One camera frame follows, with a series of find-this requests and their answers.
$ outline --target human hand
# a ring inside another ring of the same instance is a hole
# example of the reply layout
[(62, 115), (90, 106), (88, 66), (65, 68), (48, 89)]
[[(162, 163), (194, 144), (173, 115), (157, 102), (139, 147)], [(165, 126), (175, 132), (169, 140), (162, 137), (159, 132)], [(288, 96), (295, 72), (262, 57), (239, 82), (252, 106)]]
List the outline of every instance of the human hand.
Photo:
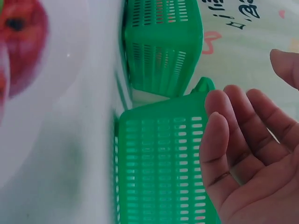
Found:
[[(299, 89), (298, 54), (273, 50), (271, 63)], [(211, 92), (206, 110), (200, 165), (222, 223), (298, 223), (299, 124), (259, 90), (233, 85)]]

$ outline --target slotted basket wall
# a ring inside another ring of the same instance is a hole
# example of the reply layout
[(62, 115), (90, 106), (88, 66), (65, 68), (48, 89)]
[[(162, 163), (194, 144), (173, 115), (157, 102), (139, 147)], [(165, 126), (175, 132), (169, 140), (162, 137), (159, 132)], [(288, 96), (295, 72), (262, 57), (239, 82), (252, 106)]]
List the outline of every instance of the slotted basket wall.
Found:
[(209, 79), (188, 96), (126, 111), (119, 121), (118, 223), (216, 224), (199, 164)]
[(128, 0), (124, 40), (137, 90), (182, 96), (199, 60), (203, 27), (196, 0)]

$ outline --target green plastic basket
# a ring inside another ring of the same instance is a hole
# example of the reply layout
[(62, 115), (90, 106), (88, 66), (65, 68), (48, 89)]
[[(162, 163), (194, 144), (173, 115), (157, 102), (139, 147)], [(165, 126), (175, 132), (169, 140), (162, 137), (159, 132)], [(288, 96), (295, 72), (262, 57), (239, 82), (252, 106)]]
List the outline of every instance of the green plastic basket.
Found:
[(133, 88), (170, 98), (182, 96), (203, 45), (197, 0), (128, 0), (125, 21)]
[(202, 78), (188, 96), (122, 114), (115, 150), (117, 223), (218, 223), (199, 165), (204, 102), (212, 89), (213, 82)]

